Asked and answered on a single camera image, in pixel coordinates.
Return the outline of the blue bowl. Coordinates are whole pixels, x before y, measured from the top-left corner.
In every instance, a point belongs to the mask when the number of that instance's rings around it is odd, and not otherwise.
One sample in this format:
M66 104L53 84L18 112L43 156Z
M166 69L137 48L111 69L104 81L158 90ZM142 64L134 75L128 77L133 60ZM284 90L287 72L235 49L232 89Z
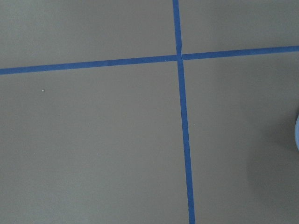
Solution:
M295 128L294 128L294 138L297 150L299 150L299 116L297 116Z

